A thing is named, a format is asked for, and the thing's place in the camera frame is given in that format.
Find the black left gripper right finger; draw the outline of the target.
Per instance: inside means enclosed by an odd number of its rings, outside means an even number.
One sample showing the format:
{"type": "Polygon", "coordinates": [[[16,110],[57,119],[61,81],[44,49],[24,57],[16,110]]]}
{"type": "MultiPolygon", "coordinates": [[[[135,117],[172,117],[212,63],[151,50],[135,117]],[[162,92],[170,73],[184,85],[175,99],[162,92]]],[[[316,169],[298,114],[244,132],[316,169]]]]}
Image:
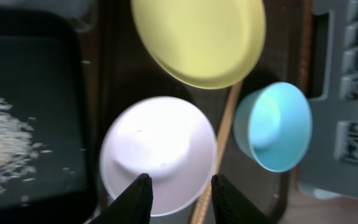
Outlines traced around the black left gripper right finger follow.
{"type": "Polygon", "coordinates": [[[223,174],[213,175],[211,198],[216,224],[271,224],[269,218],[223,174]]]}

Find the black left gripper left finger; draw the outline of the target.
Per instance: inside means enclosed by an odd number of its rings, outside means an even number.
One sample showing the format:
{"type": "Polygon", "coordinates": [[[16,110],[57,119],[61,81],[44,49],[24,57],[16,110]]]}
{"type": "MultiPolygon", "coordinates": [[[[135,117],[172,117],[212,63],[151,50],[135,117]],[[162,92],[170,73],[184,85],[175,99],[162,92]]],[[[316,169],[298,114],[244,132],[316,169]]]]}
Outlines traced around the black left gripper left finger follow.
{"type": "Polygon", "coordinates": [[[141,174],[90,224],[149,224],[153,198],[152,178],[141,174]]]}

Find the white bowl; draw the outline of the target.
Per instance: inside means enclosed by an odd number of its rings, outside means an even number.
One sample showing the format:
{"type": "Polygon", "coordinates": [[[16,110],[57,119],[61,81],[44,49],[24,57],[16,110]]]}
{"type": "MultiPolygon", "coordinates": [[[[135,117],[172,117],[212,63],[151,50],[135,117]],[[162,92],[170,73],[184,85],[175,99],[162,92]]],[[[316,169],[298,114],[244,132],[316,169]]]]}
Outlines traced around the white bowl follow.
{"type": "Polygon", "coordinates": [[[151,215],[179,212],[204,192],[217,162],[217,140],[206,115],[172,96],[141,100],[108,129],[99,157],[100,176],[113,199],[141,174],[152,178],[151,215]]]}

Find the pile of rice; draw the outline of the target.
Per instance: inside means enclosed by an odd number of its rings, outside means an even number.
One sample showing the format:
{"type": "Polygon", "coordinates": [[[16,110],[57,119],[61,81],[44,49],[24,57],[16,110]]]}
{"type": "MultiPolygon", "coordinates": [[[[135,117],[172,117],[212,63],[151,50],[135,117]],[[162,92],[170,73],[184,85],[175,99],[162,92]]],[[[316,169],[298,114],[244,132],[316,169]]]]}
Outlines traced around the pile of rice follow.
{"type": "Polygon", "coordinates": [[[0,195],[13,180],[35,180],[36,166],[31,162],[41,154],[52,153],[42,142],[32,141],[33,127],[10,114],[12,105],[0,97],[0,195]]]}

